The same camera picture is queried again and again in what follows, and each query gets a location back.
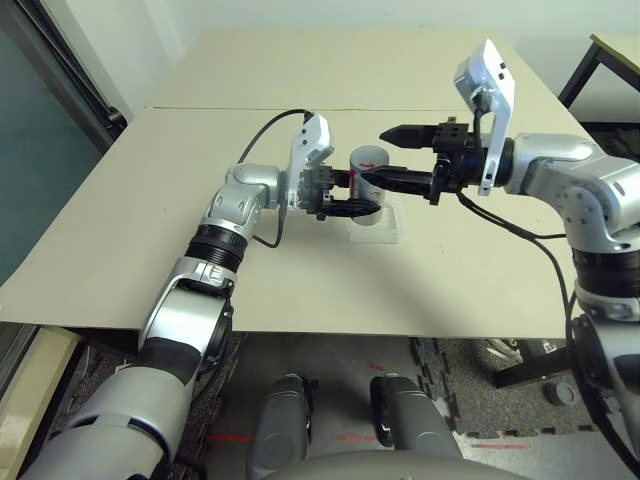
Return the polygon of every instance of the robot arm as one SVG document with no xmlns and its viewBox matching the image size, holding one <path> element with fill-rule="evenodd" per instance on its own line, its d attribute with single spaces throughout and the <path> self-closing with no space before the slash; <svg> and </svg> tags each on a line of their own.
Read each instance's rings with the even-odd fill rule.
<svg viewBox="0 0 640 480">
<path fill-rule="evenodd" d="M 512 106 L 513 81 L 496 54 L 487 41 L 461 64 L 455 79 L 476 113 L 496 113 L 488 149 L 482 148 L 487 142 L 480 141 L 479 122 L 474 122 L 474 134 L 454 120 L 400 125 L 380 138 L 402 148 L 432 148 L 437 154 L 433 172 L 377 167 L 363 177 L 436 205 L 442 192 L 459 194 L 478 185 L 479 194 L 487 195 L 491 187 L 503 186 L 507 193 L 535 197 L 558 212 L 573 250 L 576 297 L 585 312 L 568 330 L 578 384 L 585 386 L 583 396 L 590 393 L 587 388 L 613 392 L 640 457 L 640 164 L 607 155 L 572 135 L 504 138 L 506 130 L 495 126 Z M 499 155 L 492 151 L 496 144 L 501 145 Z M 600 409 L 601 419 L 601 400 L 591 405 L 592 416 Z M 620 453 L 619 439 L 616 443 Z"/>
<path fill-rule="evenodd" d="M 229 169 L 151 309 L 136 361 L 100 386 L 24 479 L 164 478 L 163 469 L 178 450 L 200 363 L 223 348 L 220 330 L 230 325 L 223 320 L 232 316 L 237 271 L 261 210 L 280 205 L 281 212 L 335 213 L 328 192 L 336 184 L 346 186 L 348 174 L 322 165 L 332 151 L 326 119 L 313 115 L 293 138 L 286 173 L 251 164 Z M 316 170 L 324 172 L 322 181 Z M 349 216 L 379 208 L 361 201 L 341 205 L 338 213 Z"/>
</svg>

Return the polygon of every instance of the cable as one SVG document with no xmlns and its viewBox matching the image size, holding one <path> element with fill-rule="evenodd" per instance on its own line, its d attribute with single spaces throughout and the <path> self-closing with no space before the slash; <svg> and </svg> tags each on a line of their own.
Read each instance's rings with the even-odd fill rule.
<svg viewBox="0 0 640 480">
<path fill-rule="evenodd" d="M 306 110 L 304 108 L 294 108 L 292 110 L 287 110 L 285 112 L 279 113 L 278 115 L 273 117 L 271 120 L 269 120 L 267 123 L 265 123 L 260 130 L 258 130 L 258 133 L 255 134 L 255 136 L 251 139 L 249 144 L 246 146 L 246 148 L 244 149 L 244 151 L 240 155 L 240 158 L 238 159 L 238 165 L 241 164 L 241 163 L 244 163 L 244 161 L 247 159 L 247 156 L 249 155 L 249 152 L 251 152 L 251 149 L 254 147 L 254 145 L 257 143 L 257 141 L 260 139 L 260 137 L 262 137 L 264 132 L 269 130 L 269 128 L 274 123 L 278 122 L 279 120 L 281 120 L 281 119 L 283 119 L 285 117 L 288 117 L 289 115 L 297 115 L 297 114 L 304 115 L 305 121 L 309 117 L 311 117 L 313 115 L 312 112 L 310 112 L 309 110 Z M 287 216 L 287 207 L 286 207 L 284 202 L 281 202 L 280 203 L 280 210 L 278 212 L 278 231 L 276 233 L 276 241 L 275 242 L 270 243 L 267 240 L 265 240 L 263 238 L 260 238 L 257 235 L 254 235 L 253 239 L 256 240 L 257 242 L 261 243 L 265 247 L 278 248 L 278 245 L 280 245 L 280 241 L 282 240 L 282 232 L 284 231 L 284 219 L 285 219 L 286 216 Z"/>
<path fill-rule="evenodd" d="M 198 475 L 198 478 L 200 480 L 207 480 L 207 467 L 198 462 L 196 459 L 178 452 L 176 453 L 174 462 L 180 465 L 184 465 L 185 467 L 189 467 Z"/>
<path fill-rule="evenodd" d="M 249 145 L 247 145 L 247 147 L 242 152 L 242 155 L 240 155 L 240 158 L 238 159 L 238 163 L 244 163 L 244 161 L 247 158 L 247 155 L 249 155 L 249 152 L 251 151 L 253 146 L 260 139 L 260 137 L 264 134 L 264 132 L 269 130 L 269 128 L 274 123 L 276 123 L 279 120 L 282 120 L 284 117 L 288 117 L 289 115 L 297 115 L 299 113 L 301 113 L 301 114 L 303 114 L 305 116 L 313 115 L 313 113 L 311 113 L 309 110 L 305 110 L 304 108 L 294 108 L 292 110 L 287 110 L 285 112 L 279 113 L 278 115 L 273 117 L 271 120 L 269 120 L 267 123 L 265 123 L 260 130 L 258 130 L 258 133 L 256 133 L 256 135 L 251 139 L 251 141 L 249 142 Z"/>
</svg>

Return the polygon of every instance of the black foam mat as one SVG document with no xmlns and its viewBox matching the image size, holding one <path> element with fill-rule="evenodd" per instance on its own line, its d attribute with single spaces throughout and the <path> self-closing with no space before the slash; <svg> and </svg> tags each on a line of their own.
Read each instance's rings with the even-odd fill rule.
<svg viewBox="0 0 640 480">
<path fill-rule="evenodd" d="M 581 398 L 573 406 L 555 406 L 545 397 L 547 381 L 496 389 L 491 373 L 515 364 L 487 351 L 484 340 L 438 340 L 446 366 L 446 399 L 458 433 L 496 438 L 595 430 Z M 577 393 L 571 373 L 550 381 L 565 382 Z"/>
</svg>

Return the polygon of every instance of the table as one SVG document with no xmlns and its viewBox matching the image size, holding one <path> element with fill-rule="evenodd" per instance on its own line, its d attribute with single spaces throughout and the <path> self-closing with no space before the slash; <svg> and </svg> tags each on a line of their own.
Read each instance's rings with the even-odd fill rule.
<svg viewBox="0 0 640 480">
<path fill-rule="evenodd" d="M 140 328 L 226 169 L 269 118 L 290 107 L 318 110 L 334 133 L 336 151 L 327 163 L 346 168 L 355 147 L 383 146 L 377 136 L 391 126 L 439 123 L 449 116 L 471 120 L 452 76 L 487 36 L 516 78 L 511 135 L 585 136 L 530 68 L 490 32 L 205 35 L 0 289 L 0 320 Z M 284 168 L 298 122 L 288 118 L 270 130 L 248 161 Z M 433 166 L 430 151 L 386 148 L 393 164 Z M 539 233 L 562 230 L 555 212 L 533 199 L 496 191 L 479 201 Z M 563 336 L 557 282 L 542 253 L 473 216 L 455 197 L 443 197 L 438 207 L 416 197 L 398 202 L 404 232 L 397 245 L 350 244 L 347 219 L 321 223 L 289 215 L 280 248 L 247 249 L 233 297 L 234 328 Z M 270 213 L 264 212 L 256 232 L 267 238 L 274 235 Z M 572 283 L 568 245 L 549 245 Z"/>
<path fill-rule="evenodd" d="M 591 47 L 558 96 L 567 108 L 600 64 L 640 91 L 640 35 L 594 33 L 590 38 Z"/>
</svg>

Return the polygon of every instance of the white wall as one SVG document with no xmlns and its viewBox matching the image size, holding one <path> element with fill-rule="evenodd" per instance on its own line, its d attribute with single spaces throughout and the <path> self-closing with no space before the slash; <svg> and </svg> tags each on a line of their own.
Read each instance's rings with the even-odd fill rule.
<svg viewBox="0 0 640 480">
<path fill-rule="evenodd" d="M 127 118 L 214 28 L 480 27 L 498 30 L 558 93 L 589 34 L 640 32 L 640 0 L 45 0 Z M 424 59 L 437 64 L 437 59 Z M 572 107 L 583 121 L 640 121 L 640 94 L 600 67 Z"/>
</svg>

